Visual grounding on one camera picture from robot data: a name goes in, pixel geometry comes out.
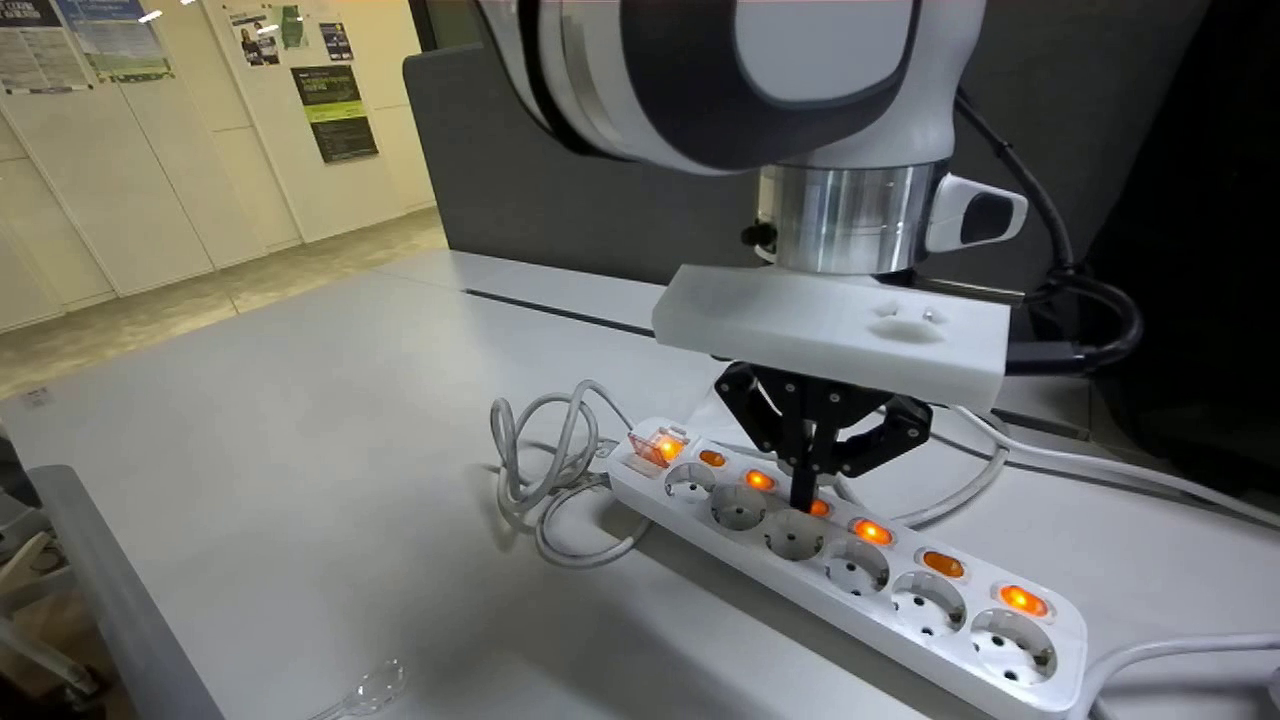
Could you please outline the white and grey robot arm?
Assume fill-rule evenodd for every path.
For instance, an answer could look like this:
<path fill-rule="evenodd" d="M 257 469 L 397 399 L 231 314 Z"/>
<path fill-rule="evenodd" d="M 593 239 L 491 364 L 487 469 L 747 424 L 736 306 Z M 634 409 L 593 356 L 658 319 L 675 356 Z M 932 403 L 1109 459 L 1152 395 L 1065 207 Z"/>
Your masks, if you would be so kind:
<path fill-rule="evenodd" d="M 760 179 L 771 259 L 679 267 L 651 323 L 727 364 L 717 391 L 797 507 L 915 449 L 939 403 L 996 399 L 1012 313 L 898 279 L 1028 221 L 949 167 L 984 0 L 478 0 L 478 20 L 563 149 Z"/>

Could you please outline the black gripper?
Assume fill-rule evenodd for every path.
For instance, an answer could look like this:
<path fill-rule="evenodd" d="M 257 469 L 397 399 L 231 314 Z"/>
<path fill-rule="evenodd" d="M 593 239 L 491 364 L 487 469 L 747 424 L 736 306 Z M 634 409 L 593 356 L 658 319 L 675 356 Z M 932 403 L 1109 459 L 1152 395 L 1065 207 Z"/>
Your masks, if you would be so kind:
<path fill-rule="evenodd" d="M 864 476 L 928 440 L 932 409 L 912 395 L 727 364 L 717 395 L 760 453 L 791 469 L 797 510 L 811 510 L 816 472 Z"/>

